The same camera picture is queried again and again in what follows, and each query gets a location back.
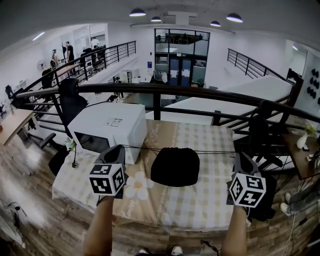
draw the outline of fan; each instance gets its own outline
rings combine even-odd
[[[44,59],[40,59],[36,64],[36,67],[39,71],[43,71],[46,68],[46,61]]]

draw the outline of doorway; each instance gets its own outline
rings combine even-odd
[[[170,58],[169,85],[190,86],[192,65],[191,59]]]

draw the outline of forearm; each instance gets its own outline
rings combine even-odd
[[[230,226],[222,244],[221,256],[247,255],[247,215],[240,206],[234,206]]]
[[[83,243],[85,256],[109,256],[112,251],[114,197],[106,197],[96,208]]]

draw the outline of ceiling light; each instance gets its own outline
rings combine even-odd
[[[130,13],[131,17],[138,17],[138,16],[145,16],[145,15],[146,15],[145,11],[140,8],[135,8]]]
[[[45,32],[41,32],[40,34],[38,34],[34,39],[32,39],[32,41],[37,40],[39,37],[41,37]]]
[[[158,16],[155,16],[151,19],[152,22],[161,22],[161,18]]]
[[[218,22],[218,21],[212,21],[211,23],[210,23],[210,25],[211,26],[215,26],[215,27],[221,27],[221,25],[220,25],[220,23]]]
[[[234,13],[234,12],[230,13],[230,14],[226,17],[226,19],[229,20],[229,21],[232,21],[232,22],[239,22],[239,23],[242,23],[242,22],[243,22],[243,20],[242,20],[242,18],[240,17],[240,15],[237,14],[237,13]]]

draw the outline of label sticker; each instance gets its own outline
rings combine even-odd
[[[118,127],[121,124],[122,119],[119,118],[108,118],[104,123],[105,126]]]

